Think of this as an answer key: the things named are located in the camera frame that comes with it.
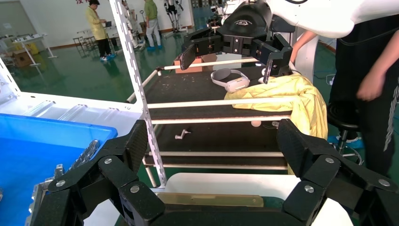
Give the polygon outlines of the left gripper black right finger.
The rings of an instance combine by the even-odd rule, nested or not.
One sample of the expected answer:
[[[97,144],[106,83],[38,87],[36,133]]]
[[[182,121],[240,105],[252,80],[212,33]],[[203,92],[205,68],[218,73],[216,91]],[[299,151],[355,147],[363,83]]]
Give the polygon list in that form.
[[[360,224],[397,224],[399,187],[339,154],[326,140],[303,134],[289,119],[279,122],[278,146],[300,183],[282,210],[311,224],[327,199]]]

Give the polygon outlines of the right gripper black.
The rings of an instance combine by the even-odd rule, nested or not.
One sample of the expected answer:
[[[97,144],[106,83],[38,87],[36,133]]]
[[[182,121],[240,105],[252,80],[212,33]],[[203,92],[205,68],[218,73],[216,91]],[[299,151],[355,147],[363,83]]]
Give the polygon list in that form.
[[[241,3],[218,28],[218,33],[212,28],[203,28],[184,36],[181,70],[188,69],[197,57],[212,53],[252,54],[265,65],[262,82],[267,84],[271,76],[288,71],[292,54],[291,45],[280,33],[266,40],[271,19],[266,2]]]

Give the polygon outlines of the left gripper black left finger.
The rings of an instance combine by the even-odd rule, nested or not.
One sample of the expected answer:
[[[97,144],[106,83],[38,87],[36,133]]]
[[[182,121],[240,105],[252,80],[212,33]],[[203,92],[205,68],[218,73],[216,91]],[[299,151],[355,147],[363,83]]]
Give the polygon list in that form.
[[[107,140],[93,159],[51,182],[47,225],[81,226],[105,200],[130,226],[152,225],[165,204],[137,176],[147,146],[146,123],[138,120],[128,134]]]

